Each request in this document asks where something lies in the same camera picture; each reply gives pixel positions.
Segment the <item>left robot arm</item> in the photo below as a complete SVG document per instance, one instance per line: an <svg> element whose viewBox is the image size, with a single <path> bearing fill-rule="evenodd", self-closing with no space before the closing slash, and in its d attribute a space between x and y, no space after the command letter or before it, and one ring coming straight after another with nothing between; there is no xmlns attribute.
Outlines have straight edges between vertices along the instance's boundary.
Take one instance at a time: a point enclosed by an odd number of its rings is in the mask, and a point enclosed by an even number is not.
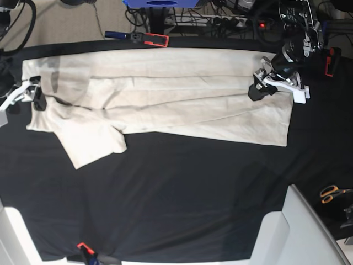
<svg viewBox="0 0 353 265"><path fill-rule="evenodd" d="M289 36L267 41L259 31L262 14L277 3L279 17ZM314 54L323 48L321 23L313 14L310 1L266 1L253 14L254 36L264 45L280 47L272 58L262 57L261 68L253 73L248 97L262 100L276 92L290 92L295 103L310 99L309 87L302 82L299 70L305 68Z"/></svg>

